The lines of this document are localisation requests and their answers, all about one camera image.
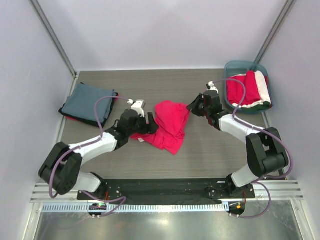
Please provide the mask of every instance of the crumpled red cloth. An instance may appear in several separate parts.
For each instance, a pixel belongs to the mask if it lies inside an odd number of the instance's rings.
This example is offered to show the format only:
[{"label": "crumpled red cloth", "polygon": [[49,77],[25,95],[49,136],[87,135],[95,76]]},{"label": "crumpled red cloth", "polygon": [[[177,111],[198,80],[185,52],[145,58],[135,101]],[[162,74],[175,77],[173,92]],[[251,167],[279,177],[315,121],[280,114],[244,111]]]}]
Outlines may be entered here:
[{"label": "crumpled red cloth", "polygon": [[158,149],[166,149],[176,155],[185,138],[184,129],[190,115],[187,105],[166,100],[155,106],[155,114],[155,122],[159,125],[156,133],[134,134],[131,138],[141,138]]},{"label": "crumpled red cloth", "polygon": [[[242,105],[251,105],[260,100],[254,71],[248,71],[246,75],[236,75],[229,78],[236,79],[245,86],[246,92]],[[236,81],[227,81],[226,86],[226,95],[229,103],[239,104],[244,95],[244,88]]]}]

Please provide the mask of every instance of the vertical metal pole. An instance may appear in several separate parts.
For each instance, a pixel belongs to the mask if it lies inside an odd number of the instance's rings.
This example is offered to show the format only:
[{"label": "vertical metal pole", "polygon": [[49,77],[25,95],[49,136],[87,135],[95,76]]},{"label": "vertical metal pole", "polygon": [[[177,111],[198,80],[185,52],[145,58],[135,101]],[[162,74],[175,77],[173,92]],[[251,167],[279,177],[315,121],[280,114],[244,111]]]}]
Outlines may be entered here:
[{"label": "vertical metal pole", "polygon": [[39,19],[41,20],[45,30],[47,31],[47,33],[49,34],[49,37],[51,38],[54,46],[56,47],[56,49],[58,50],[60,56],[62,57],[64,63],[66,64],[66,66],[68,67],[69,71],[71,72],[73,78],[76,77],[76,71],[74,69],[74,67],[72,66],[64,48],[62,47],[54,29],[52,28],[47,16],[45,15],[43,9],[41,8],[38,0],[29,0],[31,5],[33,6],[33,9],[35,10],[35,13],[38,15]]},{"label": "vertical metal pole", "polygon": [[292,7],[294,6],[295,2],[296,2],[296,0],[286,0],[285,1],[285,4],[283,5],[283,7],[282,7],[278,17],[276,18],[268,36],[266,37],[262,47],[260,48],[258,55],[256,56],[256,58],[254,60],[255,63],[259,64],[261,62],[262,58],[266,54],[267,49],[269,48],[271,42],[275,38],[277,32],[279,31],[282,23],[284,22],[284,20],[288,16],[288,13],[290,12]]}]

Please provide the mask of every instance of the gray table surface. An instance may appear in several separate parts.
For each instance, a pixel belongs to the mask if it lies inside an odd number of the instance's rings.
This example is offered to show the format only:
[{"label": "gray table surface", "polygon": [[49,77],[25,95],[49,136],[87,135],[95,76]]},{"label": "gray table surface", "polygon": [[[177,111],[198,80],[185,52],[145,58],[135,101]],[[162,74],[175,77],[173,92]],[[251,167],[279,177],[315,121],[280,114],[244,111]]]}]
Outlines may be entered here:
[{"label": "gray table surface", "polygon": [[[78,82],[115,89],[126,98],[144,99],[145,111],[154,113],[155,105],[164,100],[190,104],[206,90],[208,82],[219,80],[223,75],[223,69],[91,71],[81,72]],[[217,87],[224,103],[222,83]],[[126,108],[127,103],[118,100],[104,129],[111,127]],[[238,116],[254,125],[265,126],[261,114],[239,113]],[[62,141],[75,144],[98,134],[97,127],[68,119]],[[100,155],[84,164],[81,170],[110,179],[223,178],[246,162],[246,147],[242,142],[211,127],[204,117],[191,114],[177,155],[130,139],[121,149]]]}]

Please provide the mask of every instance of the folded clothes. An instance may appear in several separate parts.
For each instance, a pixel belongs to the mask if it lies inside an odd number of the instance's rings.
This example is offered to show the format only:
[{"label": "folded clothes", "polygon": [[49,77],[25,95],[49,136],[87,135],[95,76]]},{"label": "folded clothes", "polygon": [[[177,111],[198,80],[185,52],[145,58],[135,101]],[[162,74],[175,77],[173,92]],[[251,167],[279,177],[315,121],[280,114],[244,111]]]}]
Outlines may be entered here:
[{"label": "folded clothes", "polygon": [[155,113],[155,122],[159,125],[156,133],[153,135],[134,134],[131,138],[142,139],[158,149],[166,149],[176,155],[185,138],[184,129],[190,115],[187,105],[166,100],[155,106]]},{"label": "folded clothes", "polygon": [[[103,97],[117,95],[114,89],[105,90],[80,83],[76,85],[71,96],[67,98],[63,107],[60,108],[59,113],[82,123],[98,127],[94,110],[96,102]],[[106,98],[97,105],[96,112],[102,126],[106,124],[114,102],[115,98]]]},{"label": "folded clothes", "polygon": [[[248,71],[246,74],[230,77],[242,82],[246,89],[244,101],[241,104],[241,109],[248,112],[256,112],[267,110],[271,107],[271,99],[268,91],[268,78],[261,71]],[[229,103],[237,107],[241,101],[244,89],[236,81],[227,81],[226,94]]]}]

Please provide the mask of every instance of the pink towel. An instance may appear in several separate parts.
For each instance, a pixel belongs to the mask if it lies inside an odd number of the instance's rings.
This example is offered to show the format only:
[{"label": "pink towel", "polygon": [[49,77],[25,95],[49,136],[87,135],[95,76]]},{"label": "pink towel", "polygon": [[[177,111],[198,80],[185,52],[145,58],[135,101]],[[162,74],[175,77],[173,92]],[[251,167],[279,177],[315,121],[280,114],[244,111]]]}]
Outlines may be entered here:
[{"label": "pink towel", "polygon": [[155,134],[134,134],[133,139],[143,139],[158,149],[166,149],[176,155],[181,148],[190,112],[184,103],[163,101],[155,106],[155,122],[159,125]]}]

